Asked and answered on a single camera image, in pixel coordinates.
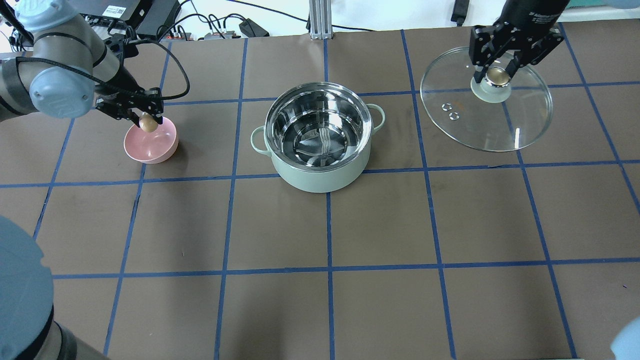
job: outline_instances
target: brown tiled surface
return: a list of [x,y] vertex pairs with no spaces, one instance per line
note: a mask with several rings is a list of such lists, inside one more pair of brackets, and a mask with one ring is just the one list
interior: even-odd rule
[[[330,81],[401,93],[363,95],[387,123],[365,174],[329,195],[291,187],[249,142],[275,97],[324,79],[323,42],[175,43],[193,88],[166,103],[170,160],[127,158],[130,124],[97,111],[70,132],[42,114],[6,120],[0,213],[39,229],[56,318],[114,360],[610,359],[638,315],[640,86],[589,85],[594,108],[569,45],[588,83],[637,81],[638,26],[564,25],[568,42],[536,67],[555,116],[522,151],[524,171],[517,153],[474,151],[433,125],[400,31],[337,33]],[[468,31],[404,32],[416,88]],[[146,45],[126,64],[150,87],[166,59]],[[169,61],[164,92],[181,81]]]

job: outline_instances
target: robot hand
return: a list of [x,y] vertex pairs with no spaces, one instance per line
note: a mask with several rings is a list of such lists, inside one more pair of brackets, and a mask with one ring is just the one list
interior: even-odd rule
[[[163,97],[159,88],[140,87],[66,0],[22,0],[15,14],[34,35],[33,57],[1,65],[0,121],[35,111],[58,118],[80,117],[91,110],[95,92],[99,95],[96,109],[139,127],[142,120],[149,131],[162,124],[163,100],[189,90],[188,79],[187,90],[171,97]],[[142,117],[133,111],[136,108]]]
[[569,0],[507,0],[492,26],[474,26],[469,56],[476,66],[476,83],[507,50],[515,50],[513,60],[501,69],[509,79],[519,68],[544,59],[564,40],[553,26],[568,3]]

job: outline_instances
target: sticker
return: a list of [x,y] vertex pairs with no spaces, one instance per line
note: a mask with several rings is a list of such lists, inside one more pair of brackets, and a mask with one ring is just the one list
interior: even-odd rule
[[102,16],[115,17],[116,19],[119,19],[122,17],[122,14],[126,9],[127,8],[123,8],[121,6],[109,5],[107,6],[107,10],[104,10],[104,13],[102,13]]

